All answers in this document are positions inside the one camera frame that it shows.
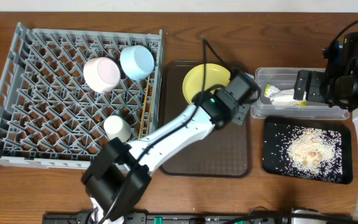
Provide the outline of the white cup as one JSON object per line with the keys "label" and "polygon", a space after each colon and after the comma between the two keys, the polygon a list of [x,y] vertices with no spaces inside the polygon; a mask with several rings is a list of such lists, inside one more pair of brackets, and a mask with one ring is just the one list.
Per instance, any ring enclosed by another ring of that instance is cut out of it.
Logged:
{"label": "white cup", "polygon": [[109,140],[119,138],[121,142],[126,142],[131,137],[130,125],[117,115],[109,116],[104,121],[103,128]]}

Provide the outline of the yellow plate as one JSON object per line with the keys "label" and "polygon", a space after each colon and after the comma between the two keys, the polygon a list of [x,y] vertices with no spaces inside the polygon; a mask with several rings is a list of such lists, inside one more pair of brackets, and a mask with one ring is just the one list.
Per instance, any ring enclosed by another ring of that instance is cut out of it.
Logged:
{"label": "yellow plate", "polygon": [[[201,91],[203,84],[204,65],[198,65],[192,68],[184,77],[182,90],[185,100],[192,104],[193,97]],[[206,64],[206,80],[205,90],[213,85],[224,85],[227,86],[230,82],[230,71],[226,68],[213,64]]]}

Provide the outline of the white bowl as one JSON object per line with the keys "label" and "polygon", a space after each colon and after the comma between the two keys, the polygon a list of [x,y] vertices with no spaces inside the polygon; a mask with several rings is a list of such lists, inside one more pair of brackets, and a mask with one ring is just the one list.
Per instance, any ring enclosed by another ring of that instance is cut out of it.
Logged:
{"label": "white bowl", "polygon": [[95,92],[107,94],[111,92],[121,80],[118,65],[107,57],[92,58],[83,68],[86,84]]}

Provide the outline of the white paper napkin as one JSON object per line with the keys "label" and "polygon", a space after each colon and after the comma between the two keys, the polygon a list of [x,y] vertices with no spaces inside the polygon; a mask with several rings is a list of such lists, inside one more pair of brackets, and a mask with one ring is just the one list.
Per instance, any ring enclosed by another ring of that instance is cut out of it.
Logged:
{"label": "white paper napkin", "polygon": [[307,102],[303,100],[295,100],[293,98],[294,89],[282,90],[270,98],[274,106],[306,106]]}

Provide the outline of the wooden chopstick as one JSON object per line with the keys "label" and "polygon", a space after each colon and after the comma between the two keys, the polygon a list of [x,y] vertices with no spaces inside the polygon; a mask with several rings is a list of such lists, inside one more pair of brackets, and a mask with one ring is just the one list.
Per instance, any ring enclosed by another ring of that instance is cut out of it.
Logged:
{"label": "wooden chopstick", "polygon": [[149,86],[150,86],[150,77],[148,77],[148,79],[147,79],[147,86],[146,86],[145,95],[144,95],[144,103],[142,106],[142,116],[140,119],[140,128],[139,128],[139,133],[138,133],[138,139],[140,139],[142,137],[142,133],[143,133],[144,116],[145,116],[145,110],[146,110],[146,106],[147,106],[147,98],[149,95]]}
{"label": "wooden chopstick", "polygon": [[153,98],[154,98],[154,92],[152,92],[152,99],[151,99],[150,106],[149,106],[149,115],[147,118],[147,126],[146,126],[146,133],[145,133],[146,136],[149,135],[149,126],[150,126],[150,120],[152,117]]}

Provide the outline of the yellow green wrapper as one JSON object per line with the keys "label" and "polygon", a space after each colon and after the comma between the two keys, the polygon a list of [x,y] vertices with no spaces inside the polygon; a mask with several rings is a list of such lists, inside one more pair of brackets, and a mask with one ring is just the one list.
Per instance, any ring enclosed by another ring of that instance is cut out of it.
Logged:
{"label": "yellow green wrapper", "polygon": [[275,96],[277,93],[281,92],[281,90],[279,88],[277,88],[274,85],[266,85],[265,87],[265,91],[264,91],[264,97],[266,98],[272,98],[273,96]]}

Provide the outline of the light blue bowl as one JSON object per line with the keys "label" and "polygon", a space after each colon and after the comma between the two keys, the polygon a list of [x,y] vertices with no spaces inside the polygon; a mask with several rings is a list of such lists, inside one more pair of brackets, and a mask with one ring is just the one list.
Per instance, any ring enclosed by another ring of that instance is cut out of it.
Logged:
{"label": "light blue bowl", "polygon": [[121,51],[120,63],[124,73],[134,81],[146,79],[155,68],[152,53],[142,45],[133,45]]}

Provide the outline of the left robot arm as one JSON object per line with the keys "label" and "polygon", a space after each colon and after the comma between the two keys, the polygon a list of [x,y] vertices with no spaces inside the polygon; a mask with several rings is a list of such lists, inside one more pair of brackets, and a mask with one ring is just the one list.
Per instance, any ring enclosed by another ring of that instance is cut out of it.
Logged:
{"label": "left robot arm", "polygon": [[251,93],[220,89],[195,96],[195,103],[152,134],[127,144],[110,140],[83,174],[94,223],[121,223],[143,196],[152,175],[166,160],[230,123]]}

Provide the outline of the rice and food scraps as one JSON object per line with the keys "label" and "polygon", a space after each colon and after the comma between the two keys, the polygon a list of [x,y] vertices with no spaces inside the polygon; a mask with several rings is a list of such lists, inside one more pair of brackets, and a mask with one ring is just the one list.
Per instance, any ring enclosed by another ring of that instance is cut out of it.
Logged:
{"label": "rice and food scraps", "polygon": [[270,174],[341,183],[341,146],[338,131],[273,123],[264,136],[262,167]]}

